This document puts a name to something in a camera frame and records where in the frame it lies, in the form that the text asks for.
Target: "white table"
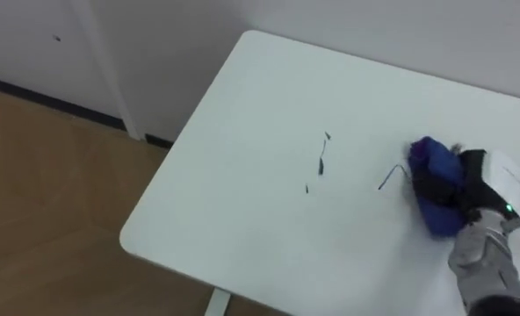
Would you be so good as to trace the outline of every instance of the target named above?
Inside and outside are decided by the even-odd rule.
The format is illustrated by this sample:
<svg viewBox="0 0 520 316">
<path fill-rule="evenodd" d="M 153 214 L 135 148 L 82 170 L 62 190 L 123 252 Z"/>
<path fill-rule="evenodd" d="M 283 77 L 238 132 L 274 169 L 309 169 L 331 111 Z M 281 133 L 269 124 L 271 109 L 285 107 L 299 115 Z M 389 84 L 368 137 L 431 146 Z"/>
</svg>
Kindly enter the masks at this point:
<svg viewBox="0 0 520 316">
<path fill-rule="evenodd" d="M 401 172 L 377 190 L 427 134 L 520 165 L 520 99 L 246 32 L 121 244 L 291 314 L 463 315 L 451 243 L 429 238 Z"/>
</svg>

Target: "small black scrap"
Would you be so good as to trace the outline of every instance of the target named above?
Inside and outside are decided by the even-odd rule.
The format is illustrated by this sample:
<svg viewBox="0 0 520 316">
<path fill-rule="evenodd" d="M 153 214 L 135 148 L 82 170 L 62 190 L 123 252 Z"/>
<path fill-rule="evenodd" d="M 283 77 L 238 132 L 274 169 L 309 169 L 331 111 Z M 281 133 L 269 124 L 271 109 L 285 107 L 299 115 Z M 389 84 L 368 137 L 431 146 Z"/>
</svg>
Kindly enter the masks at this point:
<svg viewBox="0 0 520 316">
<path fill-rule="evenodd" d="M 322 151 L 321 156 L 319 157 L 319 176 L 322 176 L 324 173 L 324 162 L 322 162 L 322 157 L 324 156 L 324 151 L 327 149 L 327 140 L 323 140 L 322 142 Z"/>
<path fill-rule="evenodd" d="M 319 158 L 319 176 L 322 176 L 324 173 L 324 162 L 322 162 L 322 158 Z"/>
</svg>

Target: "black wire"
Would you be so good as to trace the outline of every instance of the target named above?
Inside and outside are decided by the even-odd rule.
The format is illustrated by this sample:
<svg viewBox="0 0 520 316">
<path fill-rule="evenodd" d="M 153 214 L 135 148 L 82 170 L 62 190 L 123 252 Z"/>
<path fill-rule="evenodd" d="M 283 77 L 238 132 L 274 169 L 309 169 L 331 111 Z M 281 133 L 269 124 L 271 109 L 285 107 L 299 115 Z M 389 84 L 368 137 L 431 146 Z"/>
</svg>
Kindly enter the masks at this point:
<svg viewBox="0 0 520 316">
<path fill-rule="evenodd" d="M 383 182 L 381 183 L 381 185 L 377 188 L 377 190 L 381 190 L 383 188 L 383 186 L 385 185 L 385 183 L 389 180 L 389 178 L 391 177 L 391 175 L 393 174 L 393 172 L 397 169 L 397 168 L 401 168 L 402 172 L 404 173 L 404 176 L 410 180 L 410 176 L 408 175 L 408 172 L 406 169 L 404 169 L 404 167 L 402 167 L 402 165 L 400 165 L 399 163 L 395 164 L 394 167 L 391 169 L 391 171 L 389 171 L 389 173 L 386 175 L 385 177 L 385 180 L 383 180 Z"/>
</svg>

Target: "debris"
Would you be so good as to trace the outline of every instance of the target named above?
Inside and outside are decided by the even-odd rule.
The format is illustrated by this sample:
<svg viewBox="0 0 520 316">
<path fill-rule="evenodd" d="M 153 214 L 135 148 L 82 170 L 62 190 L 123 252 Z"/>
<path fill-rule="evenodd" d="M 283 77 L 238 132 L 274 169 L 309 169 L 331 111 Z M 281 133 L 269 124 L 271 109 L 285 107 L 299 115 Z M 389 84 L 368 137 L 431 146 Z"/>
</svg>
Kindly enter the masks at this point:
<svg viewBox="0 0 520 316">
<path fill-rule="evenodd" d="M 319 176 L 322 176 L 324 173 L 324 163 L 322 162 L 322 157 L 319 158 Z"/>
<path fill-rule="evenodd" d="M 389 171 L 389 173 L 386 175 L 385 177 L 385 180 L 383 180 L 383 182 L 381 183 L 381 185 L 377 188 L 377 190 L 381 190 L 383 188 L 383 186 L 385 185 L 385 183 L 389 180 L 389 177 L 391 177 L 391 175 L 393 174 L 393 172 L 397 169 L 397 168 L 401 168 L 402 172 L 404 173 L 405 177 L 410 180 L 410 176 L 408 175 L 408 172 L 406 169 L 404 169 L 404 167 L 402 167 L 402 165 L 400 164 L 395 164 L 394 167 L 391 169 L 391 171 Z"/>
</svg>

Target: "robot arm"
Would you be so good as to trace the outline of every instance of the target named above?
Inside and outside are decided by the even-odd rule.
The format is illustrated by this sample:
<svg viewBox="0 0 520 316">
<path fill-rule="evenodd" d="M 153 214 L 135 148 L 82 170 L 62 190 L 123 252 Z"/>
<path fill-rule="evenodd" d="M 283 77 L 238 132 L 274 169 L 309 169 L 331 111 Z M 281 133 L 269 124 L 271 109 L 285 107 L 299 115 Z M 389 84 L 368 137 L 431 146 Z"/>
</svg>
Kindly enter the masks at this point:
<svg viewBox="0 0 520 316">
<path fill-rule="evenodd" d="M 480 209 L 480 219 L 456 237 L 449 265 L 469 316 L 520 316 L 520 279 L 508 244 L 506 220 Z"/>
<path fill-rule="evenodd" d="M 509 234 L 520 227 L 520 171 L 501 153 L 462 155 L 469 222 L 457 234 L 449 258 L 469 316 L 520 316 L 520 279 Z"/>
<path fill-rule="evenodd" d="M 520 227 L 520 168 L 505 154 L 412 144 L 412 186 L 432 235 L 455 237 L 449 266 L 469 316 L 520 316 L 509 234 Z"/>
</svg>

